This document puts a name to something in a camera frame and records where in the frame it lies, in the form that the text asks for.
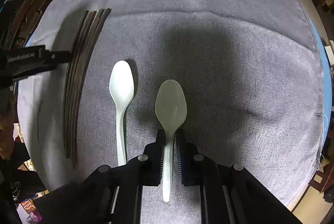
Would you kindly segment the white plastic spoon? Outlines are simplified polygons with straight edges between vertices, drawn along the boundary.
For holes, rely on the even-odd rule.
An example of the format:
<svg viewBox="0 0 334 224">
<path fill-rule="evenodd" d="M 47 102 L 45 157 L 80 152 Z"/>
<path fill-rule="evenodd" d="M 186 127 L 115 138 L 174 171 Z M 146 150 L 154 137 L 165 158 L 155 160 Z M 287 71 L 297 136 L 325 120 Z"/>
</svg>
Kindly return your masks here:
<svg viewBox="0 0 334 224">
<path fill-rule="evenodd" d="M 111 72 L 109 92 L 116 108 L 116 141 L 118 165 L 126 165 L 126 147 L 124 134 L 124 116 L 127 107 L 134 98 L 134 79 L 130 65 L 118 61 Z"/>
<path fill-rule="evenodd" d="M 162 198 L 164 202 L 169 202 L 173 178 L 174 134 L 183 125 L 187 116 L 185 95 L 177 81 L 170 79 L 161 84 L 156 98 L 155 114 L 165 132 Z"/>
</svg>

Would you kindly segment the grey table cloth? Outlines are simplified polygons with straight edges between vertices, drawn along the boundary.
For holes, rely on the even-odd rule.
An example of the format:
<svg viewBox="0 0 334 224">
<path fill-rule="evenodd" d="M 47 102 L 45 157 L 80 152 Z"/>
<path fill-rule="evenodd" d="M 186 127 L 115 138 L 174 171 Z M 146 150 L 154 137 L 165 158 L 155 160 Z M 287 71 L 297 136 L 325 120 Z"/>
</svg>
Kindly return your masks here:
<svg viewBox="0 0 334 224">
<path fill-rule="evenodd" d="M 19 121 L 50 193 L 37 200 L 43 223 L 96 223 L 76 185 L 100 165 L 118 165 L 113 66 L 129 62 L 135 97 L 126 111 L 128 158 L 161 128 L 160 85 L 183 88 L 186 140 L 219 165 L 242 164 L 276 198 L 250 191 L 237 218 L 296 223 L 287 209 L 319 163 L 324 81 L 314 29 L 298 0 L 53 0 L 28 46 L 70 50 L 86 11 L 110 9 L 88 58 L 77 120 L 78 163 L 65 158 L 67 67 L 19 83 Z"/>
</svg>

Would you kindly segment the blue under cloth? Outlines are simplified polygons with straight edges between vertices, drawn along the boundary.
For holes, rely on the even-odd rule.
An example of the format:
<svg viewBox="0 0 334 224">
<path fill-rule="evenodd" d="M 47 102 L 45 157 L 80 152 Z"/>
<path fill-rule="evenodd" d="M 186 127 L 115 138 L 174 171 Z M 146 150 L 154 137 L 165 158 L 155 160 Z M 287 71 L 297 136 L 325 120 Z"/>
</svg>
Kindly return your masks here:
<svg viewBox="0 0 334 224">
<path fill-rule="evenodd" d="M 309 22 L 309 25 L 312 30 L 312 34 L 314 37 L 314 40 L 316 42 L 316 49 L 320 56 L 321 65 L 323 68 L 323 99 L 324 99 L 324 108 L 323 108 L 323 134 L 321 138 L 321 149 L 323 149 L 325 145 L 325 140 L 327 138 L 327 132 L 329 129 L 330 119 L 331 119 L 331 112 L 332 112 L 332 79 L 330 74 L 330 68 L 329 63 L 327 59 L 327 55 L 325 52 L 325 48 L 323 46 L 323 43 L 321 41 L 320 35 L 312 22 L 311 18 L 308 14 L 306 14 L 307 20 Z"/>
</svg>

